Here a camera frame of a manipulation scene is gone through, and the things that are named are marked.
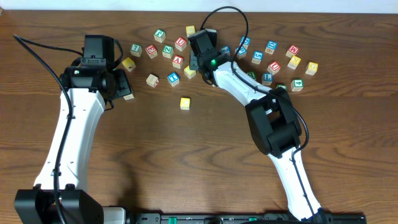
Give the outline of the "yellow C block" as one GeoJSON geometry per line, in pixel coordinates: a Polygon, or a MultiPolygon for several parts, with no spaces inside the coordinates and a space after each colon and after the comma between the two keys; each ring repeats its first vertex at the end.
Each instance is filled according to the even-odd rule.
{"type": "Polygon", "coordinates": [[[180,99],[180,109],[189,110],[190,109],[190,98],[182,97],[180,99]]]}

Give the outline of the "blue L block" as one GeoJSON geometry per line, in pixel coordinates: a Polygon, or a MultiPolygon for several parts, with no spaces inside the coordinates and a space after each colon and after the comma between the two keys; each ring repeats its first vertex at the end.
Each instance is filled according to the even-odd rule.
{"type": "Polygon", "coordinates": [[[273,74],[271,73],[264,73],[262,76],[262,84],[264,86],[270,86],[273,82],[273,74]]]}

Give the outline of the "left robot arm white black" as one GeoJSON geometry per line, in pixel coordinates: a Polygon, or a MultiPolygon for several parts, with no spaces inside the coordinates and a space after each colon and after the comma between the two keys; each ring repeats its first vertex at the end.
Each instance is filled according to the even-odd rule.
{"type": "Polygon", "coordinates": [[[87,170],[95,130],[106,103],[131,95],[122,69],[67,67],[66,94],[45,164],[32,189],[17,191],[14,207],[23,223],[130,223],[123,207],[100,205],[87,194],[87,170]]]}

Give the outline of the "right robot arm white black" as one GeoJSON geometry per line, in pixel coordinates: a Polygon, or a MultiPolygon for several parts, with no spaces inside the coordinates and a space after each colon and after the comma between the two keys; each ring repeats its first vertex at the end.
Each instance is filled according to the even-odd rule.
{"type": "Polygon", "coordinates": [[[292,106],[287,91],[263,86],[229,56],[219,52],[190,52],[190,68],[205,81],[226,90],[246,110],[249,129],[257,148],[277,170],[285,190],[289,212],[300,221],[325,223],[321,205],[314,196],[302,163],[300,135],[307,127],[292,106]]]}

